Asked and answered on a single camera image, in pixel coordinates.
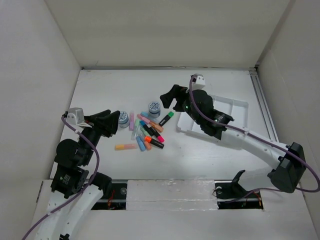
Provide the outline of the salmon orange pastel highlighter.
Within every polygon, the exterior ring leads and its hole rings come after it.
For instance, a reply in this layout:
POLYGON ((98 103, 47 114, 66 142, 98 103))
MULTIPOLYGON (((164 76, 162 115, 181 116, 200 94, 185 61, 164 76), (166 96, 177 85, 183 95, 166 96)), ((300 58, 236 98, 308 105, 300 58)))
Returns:
POLYGON ((158 132, 160 132, 160 133, 162 133, 163 132, 163 127, 162 126, 160 126, 159 124, 157 124, 157 123, 155 123, 155 122, 153 122, 153 121, 151 121, 150 122, 150 125, 152 126, 152 127, 154 127, 158 132))

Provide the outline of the green black highlighter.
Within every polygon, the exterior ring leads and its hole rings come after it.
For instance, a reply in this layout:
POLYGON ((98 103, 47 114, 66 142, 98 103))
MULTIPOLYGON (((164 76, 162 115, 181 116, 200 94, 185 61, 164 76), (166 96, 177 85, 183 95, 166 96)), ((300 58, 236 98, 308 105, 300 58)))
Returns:
POLYGON ((172 117, 174 113, 170 111, 167 115, 164 116, 164 118, 159 122, 159 125, 162 127, 165 123, 167 123, 172 117))

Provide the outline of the yellow pink pastel highlighter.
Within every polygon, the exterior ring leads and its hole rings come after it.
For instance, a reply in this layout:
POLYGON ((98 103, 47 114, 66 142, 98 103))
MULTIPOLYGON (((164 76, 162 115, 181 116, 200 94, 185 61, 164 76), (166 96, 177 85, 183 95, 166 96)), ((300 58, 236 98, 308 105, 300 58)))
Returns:
POLYGON ((132 149, 136 149, 137 145, 135 143, 131 143, 131 144, 117 144, 115 145, 114 149, 116 151, 123 151, 123 150, 132 150, 132 149))

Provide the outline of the dark green pastel highlighter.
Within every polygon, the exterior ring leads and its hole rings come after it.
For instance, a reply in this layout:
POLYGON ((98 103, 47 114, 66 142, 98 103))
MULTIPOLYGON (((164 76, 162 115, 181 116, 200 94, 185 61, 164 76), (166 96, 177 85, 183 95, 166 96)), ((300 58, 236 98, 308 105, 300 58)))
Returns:
POLYGON ((143 128, 140 127, 139 128, 139 135, 144 139, 145 137, 149 137, 150 135, 148 134, 148 132, 143 128))

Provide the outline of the orange black highlighter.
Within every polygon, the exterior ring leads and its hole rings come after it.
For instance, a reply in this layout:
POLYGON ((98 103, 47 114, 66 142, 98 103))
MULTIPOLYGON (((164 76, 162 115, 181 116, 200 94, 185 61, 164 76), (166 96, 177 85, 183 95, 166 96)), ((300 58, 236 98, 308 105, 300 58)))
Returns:
POLYGON ((145 136, 145 137, 144 137, 144 140, 145 140, 146 142, 148 142, 149 144, 151 144, 151 145, 153 145, 153 146, 156 146, 157 148, 160 148, 160 149, 163 149, 164 146, 165 146, 163 143, 161 143, 161 142, 153 139, 153 138, 150 137, 150 136, 145 136))

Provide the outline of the pink black highlighter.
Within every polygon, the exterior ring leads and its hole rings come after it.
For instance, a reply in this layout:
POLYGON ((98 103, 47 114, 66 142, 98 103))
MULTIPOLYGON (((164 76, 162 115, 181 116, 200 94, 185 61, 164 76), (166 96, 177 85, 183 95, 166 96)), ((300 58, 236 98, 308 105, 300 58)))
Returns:
POLYGON ((149 127, 149 129, 160 143, 163 143, 165 141, 164 138, 158 133, 158 131, 153 126, 149 127))

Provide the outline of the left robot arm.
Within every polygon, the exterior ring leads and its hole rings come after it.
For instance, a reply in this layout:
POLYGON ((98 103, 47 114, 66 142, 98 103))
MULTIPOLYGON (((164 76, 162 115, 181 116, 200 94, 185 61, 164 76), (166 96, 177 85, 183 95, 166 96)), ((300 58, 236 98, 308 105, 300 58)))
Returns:
POLYGON ((78 135, 56 147, 57 169, 50 185, 46 214, 35 226, 36 240, 73 240, 92 207, 112 191, 112 179, 98 171, 97 145, 101 137, 117 133, 120 111, 104 110, 85 116, 83 109, 68 109, 61 120, 78 135))

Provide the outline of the blue black highlighter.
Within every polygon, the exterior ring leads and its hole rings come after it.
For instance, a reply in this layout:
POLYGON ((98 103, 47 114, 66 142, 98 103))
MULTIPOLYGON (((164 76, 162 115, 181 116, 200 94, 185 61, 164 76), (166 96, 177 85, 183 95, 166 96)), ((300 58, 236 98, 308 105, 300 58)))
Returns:
POLYGON ((151 137, 155 135, 156 130, 152 126, 148 126, 143 120, 140 120, 139 123, 151 137))

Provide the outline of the light blue pastel highlighter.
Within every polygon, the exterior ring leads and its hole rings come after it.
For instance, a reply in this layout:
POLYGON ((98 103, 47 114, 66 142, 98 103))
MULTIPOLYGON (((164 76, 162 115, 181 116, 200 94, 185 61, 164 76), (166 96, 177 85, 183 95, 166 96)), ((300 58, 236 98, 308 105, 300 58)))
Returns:
POLYGON ((158 123, 158 120, 152 116, 150 116, 147 112, 142 111, 140 113, 143 117, 149 119, 151 122, 158 123))

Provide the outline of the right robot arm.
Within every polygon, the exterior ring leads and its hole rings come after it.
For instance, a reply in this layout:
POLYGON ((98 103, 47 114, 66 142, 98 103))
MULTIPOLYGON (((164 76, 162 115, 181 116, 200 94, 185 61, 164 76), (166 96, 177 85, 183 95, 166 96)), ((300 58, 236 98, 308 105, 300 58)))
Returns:
POLYGON ((298 188, 306 170, 304 150, 300 144, 273 142, 246 128, 230 125, 234 119, 216 110, 213 98, 201 89, 189 90, 175 84, 169 92, 160 96, 160 100, 166 109, 176 100, 173 109, 188 114, 205 134, 263 160, 270 167, 263 176, 267 178, 267 183, 277 190, 293 193, 298 188))

